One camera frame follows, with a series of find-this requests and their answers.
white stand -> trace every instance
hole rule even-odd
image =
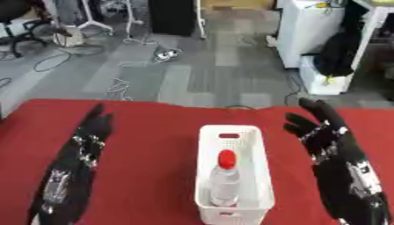
[[[367,19],[364,28],[362,30],[362,39],[359,49],[357,50],[357,53],[352,63],[352,69],[356,71],[360,65],[361,58],[364,56],[369,41],[372,38],[372,34],[374,33],[374,30],[380,24],[384,23],[389,13],[394,13],[394,7],[389,5],[376,6],[371,4],[370,1],[366,1],[366,0],[354,0],[354,2],[368,9],[370,13],[369,18]],[[346,81],[346,85],[344,85],[343,87],[343,92],[346,92],[348,90],[353,77],[354,74],[347,76],[347,81]]]
[[[207,34],[205,33],[205,19],[202,18],[201,13],[201,0],[196,0],[196,8],[197,8],[197,23],[200,28],[200,39],[205,40],[207,38]]]
[[[128,38],[131,38],[131,25],[143,25],[143,21],[135,19],[133,8],[131,7],[131,0],[126,0],[126,6],[128,7],[128,25],[126,26],[126,33],[128,34]]]
[[[82,0],[82,3],[84,4],[84,11],[86,12],[86,17],[88,18],[88,21],[80,25],[78,28],[84,29],[87,26],[95,25],[104,28],[106,30],[109,30],[109,34],[113,35],[113,28],[111,26],[105,25],[103,23],[99,23],[93,19],[93,16],[91,15],[91,9],[89,8],[89,0]]]

floor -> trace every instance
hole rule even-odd
[[[34,71],[33,66],[61,52],[55,46],[26,45],[24,58],[0,62],[0,78],[12,78],[10,85],[0,89],[3,114],[29,98],[120,99],[119,92],[107,93],[118,83],[114,78],[128,82],[123,97],[135,101],[198,107],[285,105],[284,98],[297,90],[294,80],[300,81],[297,71],[284,70],[275,50],[265,46],[264,34],[275,31],[278,15],[271,11],[214,11],[206,18],[205,41],[198,39],[198,33],[191,38],[151,35],[151,40],[164,47],[182,50],[178,58],[159,64],[142,64],[151,61],[156,46],[125,44],[124,24],[114,26],[118,31],[115,36],[86,31],[92,35],[88,43],[103,46],[102,53],[74,56],[44,72]],[[144,29],[135,29],[136,38],[142,33]],[[40,69],[56,65],[65,56],[42,63]],[[360,76],[349,93],[323,99],[335,106],[392,107],[383,97],[390,87],[374,86],[371,78]],[[322,98],[301,90],[288,98],[288,104],[296,105],[297,97]]]

office chair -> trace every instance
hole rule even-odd
[[[4,30],[8,35],[8,37],[0,39],[0,45],[10,44],[10,51],[16,58],[22,56],[22,54],[17,51],[17,45],[20,42],[37,41],[43,46],[47,45],[44,40],[36,38],[32,30],[14,35],[9,27],[13,19],[24,16],[31,9],[32,5],[26,0],[0,0],[0,23],[3,24]]]

robotic hand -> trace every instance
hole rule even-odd
[[[324,101],[301,98],[299,104],[320,124],[288,113],[284,128],[299,138],[311,156],[321,200],[330,216],[341,224],[390,224],[380,181],[345,121]]]
[[[35,193],[27,224],[70,225],[87,208],[96,167],[112,132],[112,115],[96,105],[49,165]]]

red table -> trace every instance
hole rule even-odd
[[[32,100],[0,124],[0,221],[25,224],[27,209],[56,152],[96,104]],[[197,137],[207,124],[259,127],[276,204],[263,224],[336,224],[323,208],[311,161],[298,140],[283,131],[286,112],[185,108],[139,102],[106,102],[114,134],[98,166],[91,204],[79,224],[202,224],[193,203]],[[394,202],[394,111],[341,109]]]

